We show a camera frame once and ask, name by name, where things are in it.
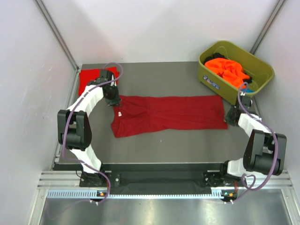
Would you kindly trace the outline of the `dark red t-shirt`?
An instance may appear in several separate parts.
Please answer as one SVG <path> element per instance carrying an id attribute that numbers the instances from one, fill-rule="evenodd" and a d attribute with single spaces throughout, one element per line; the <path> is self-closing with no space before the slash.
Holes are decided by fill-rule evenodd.
<path id="1" fill-rule="evenodd" d="M 222 98 L 121 96 L 113 108 L 111 128 L 116 138 L 167 129 L 227 129 Z"/>

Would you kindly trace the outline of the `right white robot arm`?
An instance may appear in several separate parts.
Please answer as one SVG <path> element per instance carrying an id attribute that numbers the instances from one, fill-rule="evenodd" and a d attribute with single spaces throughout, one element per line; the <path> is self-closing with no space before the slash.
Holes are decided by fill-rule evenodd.
<path id="1" fill-rule="evenodd" d="M 244 155 L 238 160 L 227 160 L 221 164 L 219 172 L 205 172 L 204 182 L 210 187 L 221 184 L 231 185 L 245 180 L 247 176 L 281 175 L 284 169 L 287 138 L 283 134 L 272 134 L 262 124 L 261 118 L 252 111 L 252 99 L 240 96 L 232 105 L 225 121 L 242 128 L 249 137 Z"/>

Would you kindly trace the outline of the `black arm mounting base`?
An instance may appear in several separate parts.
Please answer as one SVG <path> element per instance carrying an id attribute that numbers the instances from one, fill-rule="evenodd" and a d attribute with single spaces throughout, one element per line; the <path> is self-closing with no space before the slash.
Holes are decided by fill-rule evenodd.
<path id="1" fill-rule="evenodd" d="M 210 188 L 242 186 L 224 163 L 104 164 L 112 195 L 207 194 Z"/>

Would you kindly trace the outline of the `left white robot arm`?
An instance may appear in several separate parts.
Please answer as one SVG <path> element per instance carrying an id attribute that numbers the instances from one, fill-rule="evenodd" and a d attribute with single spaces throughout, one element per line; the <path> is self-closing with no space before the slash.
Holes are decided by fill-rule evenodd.
<path id="1" fill-rule="evenodd" d="M 92 146 L 92 131 L 89 115 L 98 102 L 117 106 L 121 99 L 117 87 L 120 72 L 116 67 L 103 68 L 96 77 L 87 81 L 79 98 L 66 110 L 57 114 L 58 142 L 62 150 L 69 150 L 82 166 L 81 181 L 84 185 L 107 184 L 103 164 Z"/>

